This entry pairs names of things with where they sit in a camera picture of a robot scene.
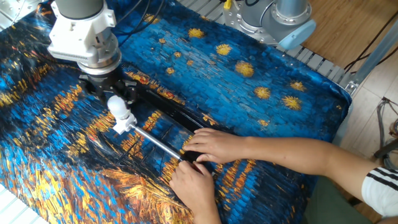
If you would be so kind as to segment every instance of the wooden floor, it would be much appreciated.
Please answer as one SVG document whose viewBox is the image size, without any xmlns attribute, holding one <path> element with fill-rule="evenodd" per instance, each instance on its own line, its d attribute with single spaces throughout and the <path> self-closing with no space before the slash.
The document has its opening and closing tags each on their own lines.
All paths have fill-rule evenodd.
<svg viewBox="0 0 398 224">
<path fill-rule="evenodd" d="M 389 18 L 398 11 L 396 0 L 310 0 L 310 2 L 313 7 L 313 18 L 318 27 L 304 46 L 342 68 L 364 50 Z M 376 106 L 383 96 L 398 103 L 397 62 L 398 53 L 377 66 L 355 93 L 353 110 L 345 121 L 345 127 L 340 130 L 341 133 L 345 133 L 340 141 L 342 148 L 368 159 L 377 151 L 380 141 Z M 360 65 L 359 63 L 352 71 L 357 70 Z M 383 118 L 387 129 L 398 116 L 388 108 Z M 398 154 L 393 154 L 392 157 L 398 164 Z M 365 204 L 358 205 L 357 209 L 374 223 L 381 218 Z"/>
</svg>

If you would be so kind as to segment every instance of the person's right hand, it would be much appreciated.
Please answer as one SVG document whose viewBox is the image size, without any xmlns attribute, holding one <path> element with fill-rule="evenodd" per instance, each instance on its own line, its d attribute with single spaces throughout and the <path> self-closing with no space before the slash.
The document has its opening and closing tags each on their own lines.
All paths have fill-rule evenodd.
<svg viewBox="0 0 398 224">
<path fill-rule="evenodd" d="M 227 134 L 210 128 L 195 131 L 191 141 L 184 147 L 186 151 L 203 152 L 197 162 L 232 162 L 244 158 L 247 147 L 244 137 Z"/>
</svg>

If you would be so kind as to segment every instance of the black stripe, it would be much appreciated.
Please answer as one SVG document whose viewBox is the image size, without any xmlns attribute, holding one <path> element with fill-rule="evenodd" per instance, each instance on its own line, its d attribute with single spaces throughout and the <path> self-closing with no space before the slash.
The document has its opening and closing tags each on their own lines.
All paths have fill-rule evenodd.
<svg viewBox="0 0 398 224">
<path fill-rule="evenodd" d="M 398 175 L 388 174 L 388 173 L 384 172 L 383 170 L 380 170 L 379 168 L 374 169 L 374 171 L 379 172 L 381 175 L 384 175 L 386 177 L 390 177 L 393 180 L 398 180 Z"/>
<path fill-rule="evenodd" d="M 392 173 L 395 173 L 395 174 L 398 174 L 398 171 L 396 171 L 396 170 L 394 170 L 394 169 L 389 169 L 388 171 L 390 171 L 390 172 L 392 172 Z"/>
<path fill-rule="evenodd" d="M 386 181 L 386 180 L 384 180 L 383 178 L 380 178 L 380 177 L 378 177 L 378 176 L 376 176 L 376 175 L 373 175 L 373 174 L 371 174 L 371 173 L 368 173 L 368 174 L 366 175 L 366 177 L 373 178 L 375 181 L 377 181 L 377 182 L 379 182 L 379 183 L 381 183 L 381 184 L 384 184 L 384 185 L 386 185 L 386 186 L 388 186 L 388 187 L 391 187 L 392 189 L 398 191 L 398 185 L 396 185 L 396 184 L 394 184 L 394 183 L 392 183 L 392 182 Z"/>
</svg>

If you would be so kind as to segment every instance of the striped sleeve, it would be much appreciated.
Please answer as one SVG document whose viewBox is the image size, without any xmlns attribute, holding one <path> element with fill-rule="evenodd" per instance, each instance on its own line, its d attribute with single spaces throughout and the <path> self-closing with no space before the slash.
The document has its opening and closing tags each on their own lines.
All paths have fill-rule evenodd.
<svg viewBox="0 0 398 224">
<path fill-rule="evenodd" d="M 375 168 L 362 184 L 364 202 L 384 217 L 398 216 L 398 170 Z"/>
</svg>

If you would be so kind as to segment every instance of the person's left hand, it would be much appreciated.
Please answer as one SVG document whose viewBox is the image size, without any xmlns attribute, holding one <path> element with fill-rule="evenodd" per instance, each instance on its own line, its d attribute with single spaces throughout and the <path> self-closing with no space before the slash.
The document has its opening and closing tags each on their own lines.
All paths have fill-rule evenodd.
<svg viewBox="0 0 398 224">
<path fill-rule="evenodd" d="M 169 184 L 179 199 L 193 212 L 195 223 L 220 222 L 213 177 L 204 165 L 182 161 L 172 174 Z"/>
</svg>

